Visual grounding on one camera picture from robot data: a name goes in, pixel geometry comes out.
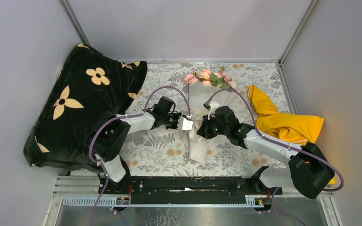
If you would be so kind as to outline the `white wrapping paper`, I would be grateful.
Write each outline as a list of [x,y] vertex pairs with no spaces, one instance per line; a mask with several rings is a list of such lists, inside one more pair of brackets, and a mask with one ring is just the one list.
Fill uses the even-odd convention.
[[237,94],[203,82],[189,84],[188,102],[193,127],[189,132],[189,158],[204,163],[216,136],[229,137],[240,122],[229,105]]

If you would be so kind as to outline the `pink fake flower bouquet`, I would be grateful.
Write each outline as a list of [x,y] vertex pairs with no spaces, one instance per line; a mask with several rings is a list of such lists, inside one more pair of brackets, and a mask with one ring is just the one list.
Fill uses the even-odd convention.
[[219,72],[203,69],[201,72],[192,72],[185,76],[187,84],[202,82],[206,86],[213,86],[220,89],[237,89],[236,82],[226,73],[227,66],[220,66]]

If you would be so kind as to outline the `cream ribbon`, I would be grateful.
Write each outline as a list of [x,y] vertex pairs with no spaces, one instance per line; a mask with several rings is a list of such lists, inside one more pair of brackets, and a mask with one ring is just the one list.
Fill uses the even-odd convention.
[[160,104],[155,104],[153,109],[148,112],[154,116],[155,122],[152,128],[166,127],[166,129],[185,130],[189,133],[190,140],[198,142],[204,137],[197,134],[198,129],[202,126],[203,117],[207,112],[201,109],[191,109],[191,115],[188,113],[178,112],[173,109],[175,104],[170,107],[164,107]]

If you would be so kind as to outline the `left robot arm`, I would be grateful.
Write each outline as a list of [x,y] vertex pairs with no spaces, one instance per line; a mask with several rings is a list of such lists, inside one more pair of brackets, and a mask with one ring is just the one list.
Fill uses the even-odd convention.
[[168,97],[161,97],[159,102],[140,114],[119,115],[106,111],[92,127],[85,139],[91,150],[90,156],[102,166],[109,178],[109,187],[117,194],[127,189],[126,177],[129,175],[124,166],[120,151],[129,134],[159,127],[178,129],[183,114],[175,110],[175,103]]

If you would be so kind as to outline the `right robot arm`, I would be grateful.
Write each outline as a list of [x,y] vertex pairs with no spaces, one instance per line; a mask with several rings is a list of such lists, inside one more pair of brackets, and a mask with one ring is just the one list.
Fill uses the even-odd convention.
[[257,171],[251,187],[258,194],[273,187],[291,187],[300,194],[315,199],[334,178],[335,170],[316,144],[299,145],[265,136],[256,127],[241,123],[228,106],[216,102],[204,103],[208,114],[197,134],[206,140],[225,136],[233,145],[261,151],[283,163],[285,168],[264,167]]

